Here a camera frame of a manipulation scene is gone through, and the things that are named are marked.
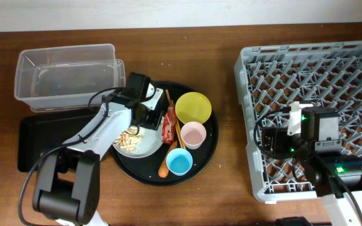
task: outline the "black tray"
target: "black tray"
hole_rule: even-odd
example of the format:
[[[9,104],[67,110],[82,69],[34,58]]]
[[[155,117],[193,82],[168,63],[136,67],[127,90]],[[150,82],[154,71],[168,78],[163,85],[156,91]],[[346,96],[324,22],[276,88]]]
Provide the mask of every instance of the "black tray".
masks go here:
[[[161,89],[167,89],[171,99],[176,103],[178,98],[193,90],[187,86],[180,85],[173,82],[155,82],[155,85]],[[162,109],[167,109],[168,101],[162,104]],[[148,185],[156,186],[170,186],[187,181],[201,172],[211,160],[217,146],[217,139],[219,137],[219,128],[217,126],[217,119],[214,111],[212,110],[211,117],[203,124],[206,128],[207,136],[202,145],[195,150],[188,150],[193,159],[192,168],[188,173],[183,176],[175,176],[169,172],[166,178],[158,176],[158,169],[167,154],[170,145],[163,144],[159,150],[150,156],[140,159],[129,158],[117,152],[113,147],[110,148],[110,154],[114,158],[117,165],[130,177]]]
[[[168,89],[174,102],[191,88],[173,82],[156,82],[156,86]],[[159,105],[167,109],[167,98],[163,98]],[[18,169],[28,172],[44,151],[61,145],[68,138],[79,132],[95,116],[95,112],[88,109],[71,110],[26,117],[21,121],[19,128]],[[176,185],[191,179],[202,171],[211,160],[217,146],[219,129],[214,111],[207,122],[204,123],[207,136],[202,146],[196,150],[189,150],[194,163],[191,170],[183,176],[175,176],[169,172],[166,178],[158,176],[158,169],[170,145],[163,144],[152,155],[134,159],[118,153],[112,146],[109,149],[117,165],[130,177],[149,185],[169,186]]]

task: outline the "robotic arm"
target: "robotic arm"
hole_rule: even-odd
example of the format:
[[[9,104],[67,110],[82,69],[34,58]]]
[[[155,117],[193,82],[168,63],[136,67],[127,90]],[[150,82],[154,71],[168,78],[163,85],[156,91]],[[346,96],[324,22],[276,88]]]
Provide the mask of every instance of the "robotic arm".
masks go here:
[[[149,77],[132,73],[127,87],[109,94],[96,116],[64,145],[92,134],[65,151],[49,155],[40,165],[33,209],[62,225],[107,226],[96,211],[100,160],[129,126],[158,129],[164,112],[156,110],[156,105],[163,90],[155,89]],[[58,177],[69,169],[75,171],[74,182]]]
[[[362,224],[362,160],[341,154],[337,110],[294,102],[281,111],[290,113],[288,128],[263,128],[259,149],[300,163],[333,225]]]

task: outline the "transparent plastic bin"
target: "transparent plastic bin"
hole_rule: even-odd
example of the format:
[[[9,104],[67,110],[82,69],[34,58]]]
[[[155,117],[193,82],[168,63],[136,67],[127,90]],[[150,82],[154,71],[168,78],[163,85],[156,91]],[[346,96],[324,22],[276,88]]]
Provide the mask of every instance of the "transparent plastic bin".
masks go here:
[[[261,129],[253,134],[256,121],[293,101],[308,100],[318,107],[337,109],[341,152],[362,159],[362,41],[243,48],[234,75],[257,200],[275,203],[317,198],[311,183],[302,182],[302,167],[293,168],[292,159],[275,160],[262,155],[253,142],[253,136],[259,143],[261,137]],[[288,114],[279,113],[260,123],[287,127]]]
[[[14,96],[46,112],[85,107],[96,92],[124,86],[124,63],[112,44],[42,48],[20,53]]]

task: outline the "pink cup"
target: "pink cup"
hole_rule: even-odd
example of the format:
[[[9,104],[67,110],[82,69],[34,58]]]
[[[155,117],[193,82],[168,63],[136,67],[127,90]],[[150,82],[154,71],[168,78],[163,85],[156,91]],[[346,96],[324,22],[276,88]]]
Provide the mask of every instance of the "pink cup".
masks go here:
[[[206,129],[199,122],[188,122],[181,128],[181,139],[189,149],[197,149],[206,138]]]

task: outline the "chopsticks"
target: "chopsticks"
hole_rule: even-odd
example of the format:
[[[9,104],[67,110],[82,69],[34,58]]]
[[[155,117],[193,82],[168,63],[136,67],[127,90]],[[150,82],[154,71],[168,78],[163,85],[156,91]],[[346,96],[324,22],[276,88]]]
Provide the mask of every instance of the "chopsticks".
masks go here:
[[[167,95],[168,104],[174,106],[174,102],[171,100],[170,94],[168,93],[168,90],[166,90],[166,95]],[[179,141],[179,143],[180,143],[181,148],[187,149],[187,148],[185,147],[184,141],[183,141],[182,138],[181,138],[180,123],[179,123],[177,117],[176,117],[176,119],[177,119],[177,120],[176,120],[176,122],[175,122],[175,130],[177,131],[178,141]]]

